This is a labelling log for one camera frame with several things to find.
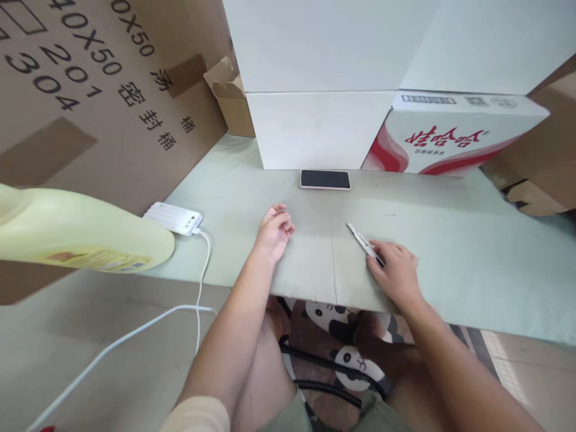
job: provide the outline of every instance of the plastic bottle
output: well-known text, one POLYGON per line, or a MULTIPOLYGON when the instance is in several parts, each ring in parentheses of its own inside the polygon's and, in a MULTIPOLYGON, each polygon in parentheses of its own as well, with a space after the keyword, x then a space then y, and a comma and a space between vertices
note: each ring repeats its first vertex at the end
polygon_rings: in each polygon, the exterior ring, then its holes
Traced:
POLYGON ((0 184, 0 259, 113 273, 166 261, 174 235, 112 204, 56 189, 0 184))

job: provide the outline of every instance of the bottle label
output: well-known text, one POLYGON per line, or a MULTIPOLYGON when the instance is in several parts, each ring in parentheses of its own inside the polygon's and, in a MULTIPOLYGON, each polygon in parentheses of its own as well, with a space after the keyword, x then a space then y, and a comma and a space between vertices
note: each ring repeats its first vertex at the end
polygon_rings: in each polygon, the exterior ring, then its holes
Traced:
POLYGON ((43 252, 34 257, 42 264, 84 268, 106 272, 132 273, 149 264, 150 257, 131 255, 101 246, 76 246, 43 252))

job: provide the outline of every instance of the scissors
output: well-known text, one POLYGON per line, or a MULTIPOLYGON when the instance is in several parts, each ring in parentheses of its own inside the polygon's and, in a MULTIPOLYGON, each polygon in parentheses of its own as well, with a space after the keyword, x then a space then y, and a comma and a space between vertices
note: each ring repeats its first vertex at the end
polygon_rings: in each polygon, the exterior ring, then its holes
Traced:
POLYGON ((384 263, 384 261, 382 260, 382 258, 380 258, 376 252, 374 252, 374 249, 372 249, 372 246, 370 245, 370 243, 368 243, 364 237, 362 237, 362 234, 360 234, 358 231, 356 231, 354 229, 354 227, 352 226, 351 223, 347 223, 346 225, 348 225, 348 228, 350 228, 350 231, 352 231, 352 234, 354 235, 354 238, 356 239, 356 241, 358 242, 358 244, 360 245, 360 247, 364 250, 364 252, 366 253, 366 255, 370 255, 372 258, 374 258, 376 260, 376 262, 378 264, 380 264, 380 267, 384 267, 386 264, 384 263))

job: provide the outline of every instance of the floor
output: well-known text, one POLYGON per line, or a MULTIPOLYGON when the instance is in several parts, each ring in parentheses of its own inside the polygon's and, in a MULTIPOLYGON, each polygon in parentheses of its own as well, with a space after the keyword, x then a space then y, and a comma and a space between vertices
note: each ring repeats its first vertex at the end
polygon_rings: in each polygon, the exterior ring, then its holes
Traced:
MULTIPOLYGON (((205 286, 202 304, 229 293, 205 286)), ((197 285, 78 271, 16 306, 0 307, 0 431, 24 430, 112 341, 178 304, 197 285)), ((202 315, 204 333, 213 317, 202 315)), ((548 432, 574 430, 576 350, 482 332, 504 386, 548 432)), ((196 318, 179 311, 107 356, 51 417, 57 432, 156 432, 194 353, 196 318)))

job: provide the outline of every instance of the black phone screen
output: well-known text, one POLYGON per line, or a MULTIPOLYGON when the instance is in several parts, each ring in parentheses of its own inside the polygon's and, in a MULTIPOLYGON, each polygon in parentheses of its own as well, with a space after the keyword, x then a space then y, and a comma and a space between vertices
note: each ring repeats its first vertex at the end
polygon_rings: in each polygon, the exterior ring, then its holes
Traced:
POLYGON ((304 187, 350 189, 350 178, 345 171, 302 170, 300 185, 304 187))

